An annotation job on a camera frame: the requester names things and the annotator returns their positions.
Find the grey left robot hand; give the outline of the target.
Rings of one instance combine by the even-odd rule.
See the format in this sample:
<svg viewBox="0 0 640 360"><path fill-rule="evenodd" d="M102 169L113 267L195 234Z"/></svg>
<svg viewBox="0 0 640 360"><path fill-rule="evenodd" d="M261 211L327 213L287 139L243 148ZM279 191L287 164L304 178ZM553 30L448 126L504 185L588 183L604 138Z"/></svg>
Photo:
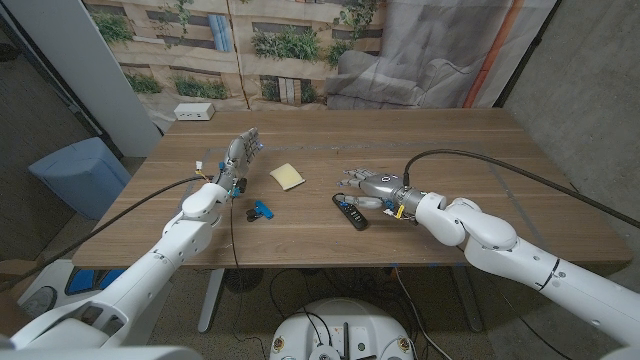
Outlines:
<svg viewBox="0 0 640 360"><path fill-rule="evenodd" d="M240 134L228 147L216 184L231 191L247 175L249 165L262 147L257 128L253 127Z"/></svg>

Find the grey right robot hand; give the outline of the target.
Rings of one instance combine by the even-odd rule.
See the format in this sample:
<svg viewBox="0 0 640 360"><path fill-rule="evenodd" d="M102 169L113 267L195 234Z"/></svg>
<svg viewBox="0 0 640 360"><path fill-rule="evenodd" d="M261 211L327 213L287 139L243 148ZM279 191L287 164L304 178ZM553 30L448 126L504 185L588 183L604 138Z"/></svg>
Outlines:
<svg viewBox="0 0 640 360"><path fill-rule="evenodd" d="M360 189L364 196L342 195L339 200L366 209L385 208L397 218L411 217L426 193L405 185L403 179L394 174L378 173L359 168L347 170L349 178L338 182L340 187Z"/></svg>

